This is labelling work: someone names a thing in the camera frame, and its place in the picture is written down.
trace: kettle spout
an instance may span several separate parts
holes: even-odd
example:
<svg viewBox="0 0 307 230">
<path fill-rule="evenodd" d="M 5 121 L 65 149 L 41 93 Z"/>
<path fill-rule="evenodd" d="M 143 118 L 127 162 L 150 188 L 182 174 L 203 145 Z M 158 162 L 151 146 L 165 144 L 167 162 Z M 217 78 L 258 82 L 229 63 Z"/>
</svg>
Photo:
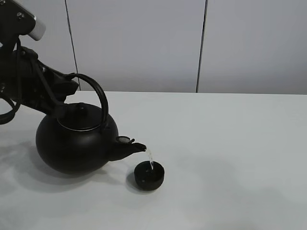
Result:
<svg viewBox="0 0 307 230">
<path fill-rule="evenodd" d="M 110 151 L 108 160 L 118 161 L 136 152 L 145 152 L 147 147 L 141 143 L 115 143 Z"/>
</svg>

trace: white table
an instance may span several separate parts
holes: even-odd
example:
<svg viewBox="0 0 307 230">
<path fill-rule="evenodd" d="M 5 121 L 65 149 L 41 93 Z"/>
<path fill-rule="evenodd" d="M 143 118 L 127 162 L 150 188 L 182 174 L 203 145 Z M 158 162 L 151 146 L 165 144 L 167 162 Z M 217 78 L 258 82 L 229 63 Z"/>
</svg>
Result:
<svg viewBox="0 0 307 230">
<path fill-rule="evenodd" d="M 134 188 L 143 153 L 81 178 L 53 171 L 35 149 L 43 114 L 22 107 L 0 127 L 0 230 L 307 229 L 307 96 L 107 96 L 120 135 L 164 166 L 163 185 Z M 94 92 L 69 101 L 99 105 Z"/>
</svg>

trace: black kettle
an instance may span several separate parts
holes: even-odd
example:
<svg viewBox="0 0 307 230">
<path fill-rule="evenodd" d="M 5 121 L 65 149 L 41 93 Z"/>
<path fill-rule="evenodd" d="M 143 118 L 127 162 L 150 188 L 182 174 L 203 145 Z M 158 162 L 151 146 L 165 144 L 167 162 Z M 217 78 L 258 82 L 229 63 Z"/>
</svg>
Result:
<svg viewBox="0 0 307 230">
<path fill-rule="evenodd" d="M 134 139 L 118 136 L 114 119 L 108 114 L 108 102 L 101 87 L 86 80 L 96 91 L 101 108 L 86 104 L 66 104 L 62 118 L 45 116 L 36 132 L 36 147 L 43 161 L 62 173 L 89 173 L 108 161 L 121 160 L 146 151 Z"/>
</svg>

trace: water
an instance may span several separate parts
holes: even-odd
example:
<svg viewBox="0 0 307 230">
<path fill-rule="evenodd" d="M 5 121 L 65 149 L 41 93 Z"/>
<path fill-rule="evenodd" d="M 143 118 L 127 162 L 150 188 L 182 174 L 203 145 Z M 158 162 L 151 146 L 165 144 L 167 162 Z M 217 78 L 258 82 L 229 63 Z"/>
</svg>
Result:
<svg viewBox="0 0 307 230">
<path fill-rule="evenodd" d="M 154 170 L 154 161 L 153 161 L 153 155 L 152 155 L 152 152 L 149 150 L 149 148 L 146 149 L 146 153 L 149 157 L 149 162 L 150 162 L 150 166 L 152 167 L 152 170 Z"/>
</svg>

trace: black cup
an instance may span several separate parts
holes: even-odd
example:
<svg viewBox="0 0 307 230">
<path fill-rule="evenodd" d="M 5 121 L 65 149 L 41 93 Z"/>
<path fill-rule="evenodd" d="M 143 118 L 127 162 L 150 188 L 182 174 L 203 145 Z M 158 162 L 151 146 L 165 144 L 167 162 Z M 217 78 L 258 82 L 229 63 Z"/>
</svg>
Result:
<svg viewBox="0 0 307 230">
<path fill-rule="evenodd" d="M 134 169 L 136 184 L 144 191 L 152 191 L 159 188 L 164 180 L 164 168 L 158 162 L 153 163 L 153 170 L 149 161 L 143 161 Z"/>
</svg>

